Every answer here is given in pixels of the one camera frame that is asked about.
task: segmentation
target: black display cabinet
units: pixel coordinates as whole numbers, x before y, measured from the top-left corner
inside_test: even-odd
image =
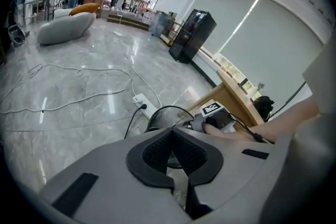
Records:
[[[170,47],[169,53],[178,62],[190,63],[216,25],[209,12],[194,9]]]

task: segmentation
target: stair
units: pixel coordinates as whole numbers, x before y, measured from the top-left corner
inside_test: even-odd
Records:
[[[149,29],[148,24],[145,24],[143,22],[139,22],[137,20],[133,20],[133,19],[130,19],[130,18],[126,18],[126,17],[121,17],[121,19],[120,19],[120,16],[114,15],[114,14],[109,14],[109,16],[107,18],[107,21],[111,22],[111,23],[117,23],[117,24],[132,26],[132,27],[142,29],[142,30],[145,30],[145,31],[148,31],[148,29]]]

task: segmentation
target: black sticker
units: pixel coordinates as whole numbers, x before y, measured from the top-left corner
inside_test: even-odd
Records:
[[[211,105],[206,106],[205,108],[202,108],[202,111],[203,111],[204,115],[207,115],[207,114],[213,112],[214,110],[219,109],[220,107],[221,106],[219,104],[213,103]]]

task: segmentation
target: white sofa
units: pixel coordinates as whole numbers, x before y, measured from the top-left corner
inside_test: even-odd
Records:
[[[79,38],[93,24],[96,14],[82,12],[69,16],[71,8],[57,9],[54,20],[42,25],[37,33],[37,42],[51,45]]]

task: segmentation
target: roller blind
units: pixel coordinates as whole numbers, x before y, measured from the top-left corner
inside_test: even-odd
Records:
[[[311,30],[271,0],[259,0],[221,54],[279,108],[304,82],[302,73],[322,49]]]
[[[254,1],[255,0],[195,0],[189,14],[193,9],[210,12],[217,23],[216,28],[203,46],[213,54],[218,52],[244,18]]]

